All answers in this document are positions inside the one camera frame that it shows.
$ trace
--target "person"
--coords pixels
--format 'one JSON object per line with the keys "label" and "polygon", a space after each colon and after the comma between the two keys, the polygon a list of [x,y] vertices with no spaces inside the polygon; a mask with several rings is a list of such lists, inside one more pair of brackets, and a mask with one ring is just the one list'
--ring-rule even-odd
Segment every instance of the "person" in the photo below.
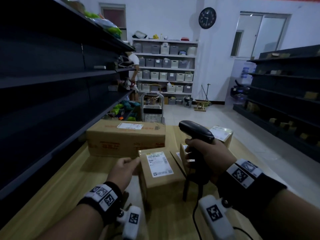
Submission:
{"label": "person", "polygon": [[[198,139],[186,139],[186,144],[187,152],[194,147],[203,154],[211,170],[210,181],[214,184],[219,185],[223,174],[237,161],[217,139],[214,139],[213,144]],[[116,184],[123,193],[139,163],[139,158],[119,159],[110,171],[107,182]],[[264,240],[319,239],[320,236],[320,210],[287,189],[280,190],[260,214],[249,220]],[[79,204],[38,239],[98,239],[106,232],[106,229],[102,231],[103,226],[103,219],[98,211],[89,205]]]}
{"label": "person", "polygon": [[[133,65],[134,65],[134,68],[135,68],[135,71],[133,73],[133,76],[131,78],[131,82],[132,83],[135,83],[137,85],[137,80],[138,80],[138,77],[137,77],[137,74],[138,74],[138,71],[139,71],[139,58],[138,56],[136,56],[134,53],[132,52],[126,52],[129,60],[131,60],[133,62]],[[131,101],[138,101],[139,100],[139,95],[136,91],[133,91],[131,94],[130,94],[130,100]]]}

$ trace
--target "wristband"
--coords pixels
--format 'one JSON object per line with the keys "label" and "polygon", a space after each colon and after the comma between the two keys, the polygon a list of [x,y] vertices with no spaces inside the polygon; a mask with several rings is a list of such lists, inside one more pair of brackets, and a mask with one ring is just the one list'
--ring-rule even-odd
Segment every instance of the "wristband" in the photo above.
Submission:
{"label": "wristband", "polygon": [[217,187],[219,196],[247,218],[260,215],[272,198],[287,188],[244,159],[236,161],[218,178]]}
{"label": "wristband", "polygon": [[86,193],[77,205],[86,204],[98,211],[105,227],[116,220],[120,213],[121,202],[122,193],[119,187],[115,183],[106,181]]}

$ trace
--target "hand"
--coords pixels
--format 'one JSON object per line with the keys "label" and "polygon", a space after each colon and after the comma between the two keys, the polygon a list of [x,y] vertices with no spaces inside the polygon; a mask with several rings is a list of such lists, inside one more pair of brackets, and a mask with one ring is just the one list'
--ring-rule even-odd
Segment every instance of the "hand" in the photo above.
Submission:
{"label": "hand", "polygon": [[106,180],[115,183],[123,193],[128,187],[132,174],[139,163],[139,157],[134,160],[131,160],[130,157],[120,158],[111,169]]}
{"label": "hand", "polygon": [[212,171],[210,181],[214,184],[218,177],[237,161],[229,149],[218,139],[214,139],[213,144],[199,139],[186,139],[186,144],[188,145],[186,152],[190,152],[189,147],[194,147],[202,153],[205,162]]}

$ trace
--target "floor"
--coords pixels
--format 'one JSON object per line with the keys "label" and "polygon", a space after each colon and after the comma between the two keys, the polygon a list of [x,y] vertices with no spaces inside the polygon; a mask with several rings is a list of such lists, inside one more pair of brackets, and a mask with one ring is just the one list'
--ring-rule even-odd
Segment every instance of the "floor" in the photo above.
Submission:
{"label": "floor", "polygon": [[320,208],[320,163],[241,116],[231,105],[212,105],[206,112],[165,105],[164,117],[166,125],[191,120],[203,126],[232,129],[233,136],[278,174],[293,192]]}

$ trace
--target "wall clock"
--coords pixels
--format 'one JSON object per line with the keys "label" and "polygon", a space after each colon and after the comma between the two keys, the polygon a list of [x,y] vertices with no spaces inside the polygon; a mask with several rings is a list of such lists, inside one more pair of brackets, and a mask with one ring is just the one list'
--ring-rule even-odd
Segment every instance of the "wall clock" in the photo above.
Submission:
{"label": "wall clock", "polygon": [[199,15],[199,24],[202,28],[208,29],[216,22],[217,13],[212,7],[206,7]]}

